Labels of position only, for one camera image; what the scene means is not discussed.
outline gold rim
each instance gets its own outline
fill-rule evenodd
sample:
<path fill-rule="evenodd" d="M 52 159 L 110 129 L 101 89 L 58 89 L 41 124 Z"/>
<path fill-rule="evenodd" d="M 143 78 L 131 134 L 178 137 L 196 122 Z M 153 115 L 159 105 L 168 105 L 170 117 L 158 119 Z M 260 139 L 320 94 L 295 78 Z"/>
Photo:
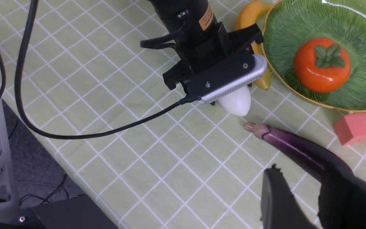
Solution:
<path fill-rule="evenodd" d="M 266 13 L 265 16 L 265 23 L 263 24 L 263 30 L 262 30 L 262 35 L 265 35 L 265 29 L 266 29 L 266 22 L 268 21 L 268 16 L 270 14 L 270 12 L 272 11 L 272 9 L 279 4 L 281 1 L 278 1 L 277 3 L 275 3 L 270 9 L 269 11 Z M 347 109 L 342 109 L 342 108 L 338 108 L 338 107 L 334 107 L 334 106 L 330 106 L 330 105 L 326 105 L 326 104 L 322 104 L 319 103 L 317 101 L 311 100 L 308 97 L 305 97 L 304 95 L 298 93 L 296 90 L 294 90 L 292 87 L 290 87 L 283 79 L 282 77 L 276 72 L 276 70 L 273 68 L 272 64 L 269 62 L 269 59 L 266 57 L 266 53 L 265 53 L 265 49 L 263 48 L 263 43 L 261 44 L 261 49 L 262 49 L 262 53 L 263 56 L 266 58 L 266 61 L 270 67 L 270 70 L 272 70 L 273 73 L 275 73 L 275 75 L 280 79 L 280 81 L 282 81 L 282 83 L 289 88 L 293 93 L 295 93 L 296 95 L 298 95 L 299 97 L 309 101 L 310 103 L 322 106 L 322 107 L 326 107 L 329 109 L 333 109 L 333 110 L 338 110 L 338 111 L 345 111 L 345 112 L 350 112 L 350 113 L 366 113 L 366 110 L 347 110 Z"/>

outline green tablecloth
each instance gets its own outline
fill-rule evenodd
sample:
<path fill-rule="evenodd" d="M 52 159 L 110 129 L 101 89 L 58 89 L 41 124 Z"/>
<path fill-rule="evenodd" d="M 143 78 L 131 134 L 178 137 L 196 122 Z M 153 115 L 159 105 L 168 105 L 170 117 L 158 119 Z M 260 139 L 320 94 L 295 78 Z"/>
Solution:
<path fill-rule="evenodd" d="M 247 4 L 211 0 L 227 28 Z M 28 0 L 0 0 L 0 49 L 16 110 L 13 78 Z M 26 112 L 58 134 L 103 132 L 155 113 L 183 97 L 161 74 L 177 56 L 139 41 L 166 33 L 146 0 L 39 1 L 22 82 Z M 240 127 L 244 120 L 294 131 L 343 158 L 366 180 L 366 142 L 342 147 L 336 111 L 311 105 L 277 78 L 251 90 L 240 119 L 219 105 L 187 104 L 119 135 L 62 141 L 36 136 L 120 228 L 261 228 L 263 169 L 277 163 L 315 223 L 320 184 L 276 149 Z"/>

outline green ceramic bowl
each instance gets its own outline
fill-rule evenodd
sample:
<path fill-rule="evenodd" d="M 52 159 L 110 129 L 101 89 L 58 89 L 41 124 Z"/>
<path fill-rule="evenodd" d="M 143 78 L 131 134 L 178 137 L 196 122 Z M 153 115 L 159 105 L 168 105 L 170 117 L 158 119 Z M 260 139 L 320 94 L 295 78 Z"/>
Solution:
<path fill-rule="evenodd" d="M 366 112 L 366 0 L 283 0 L 267 14 L 263 53 L 279 79 L 300 97 L 320 106 Z M 314 93 L 293 70 L 296 51 L 316 37 L 341 44 L 351 60 L 351 75 L 339 89 Z"/>

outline orange persimmon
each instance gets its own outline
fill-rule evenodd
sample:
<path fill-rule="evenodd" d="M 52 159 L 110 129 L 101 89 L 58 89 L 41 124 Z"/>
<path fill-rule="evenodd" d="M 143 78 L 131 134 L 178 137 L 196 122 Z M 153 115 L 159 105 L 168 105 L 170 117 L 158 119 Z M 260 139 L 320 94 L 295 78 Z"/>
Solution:
<path fill-rule="evenodd" d="M 329 38 L 314 38 L 304 43 L 296 52 L 293 67 L 300 82 L 317 93 L 337 90 L 351 74 L 347 51 Z"/>

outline orange label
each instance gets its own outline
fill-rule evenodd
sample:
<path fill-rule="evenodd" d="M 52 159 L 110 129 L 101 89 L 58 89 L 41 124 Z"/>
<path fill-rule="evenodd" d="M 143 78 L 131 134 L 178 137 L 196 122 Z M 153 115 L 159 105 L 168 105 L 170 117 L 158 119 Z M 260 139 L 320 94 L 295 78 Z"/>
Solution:
<path fill-rule="evenodd" d="M 209 5 L 209 7 L 206 10 L 206 13 L 199 20 L 200 26 L 203 29 L 203 31 L 208 28 L 208 26 L 213 21 L 213 18 L 214 18 L 214 14 L 211 9 L 211 6 Z"/>

